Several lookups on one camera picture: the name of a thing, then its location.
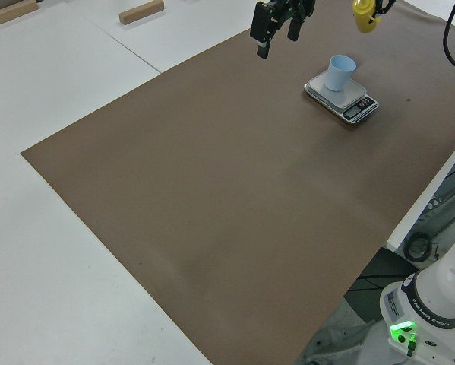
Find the yellow object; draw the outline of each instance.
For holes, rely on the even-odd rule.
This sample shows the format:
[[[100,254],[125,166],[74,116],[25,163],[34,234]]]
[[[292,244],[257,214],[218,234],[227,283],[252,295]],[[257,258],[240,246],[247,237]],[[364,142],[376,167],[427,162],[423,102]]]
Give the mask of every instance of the yellow object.
[[[372,32],[381,21],[378,17],[373,17],[376,10],[375,0],[354,0],[352,10],[357,28],[362,33]]]

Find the cup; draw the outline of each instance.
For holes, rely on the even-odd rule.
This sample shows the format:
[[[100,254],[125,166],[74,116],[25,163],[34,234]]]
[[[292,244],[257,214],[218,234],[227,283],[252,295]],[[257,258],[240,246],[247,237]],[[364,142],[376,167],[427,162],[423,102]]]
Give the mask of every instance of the cup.
[[[325,79],[327,89],[332,91],[343,90],[356,67],[355,61],[348,56],[332,56]]]

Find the scale platform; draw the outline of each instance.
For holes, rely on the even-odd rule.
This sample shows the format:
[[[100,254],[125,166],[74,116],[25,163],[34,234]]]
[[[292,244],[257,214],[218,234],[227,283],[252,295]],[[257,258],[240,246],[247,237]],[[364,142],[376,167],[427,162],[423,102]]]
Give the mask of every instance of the scale platform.
[[[353,79],[349,79],[341,91],[327,89],[326,73],[325,71],[307,82],[305,90],[344,122],[356,124],[379,107],[379,103],[367,95],[365,87]]]

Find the green light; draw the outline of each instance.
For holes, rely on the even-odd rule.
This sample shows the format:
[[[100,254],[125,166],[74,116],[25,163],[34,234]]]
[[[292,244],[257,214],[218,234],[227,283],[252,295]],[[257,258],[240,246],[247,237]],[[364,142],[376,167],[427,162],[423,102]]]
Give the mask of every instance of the green light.
[[[397,325],[392,325],[390,327],[390,330],[392,332],[399,331],[400,329],[407,329],[407,328],[413,328],[415,326],[415,323],[413,321],[406,321],[403,323],[398,323]]]

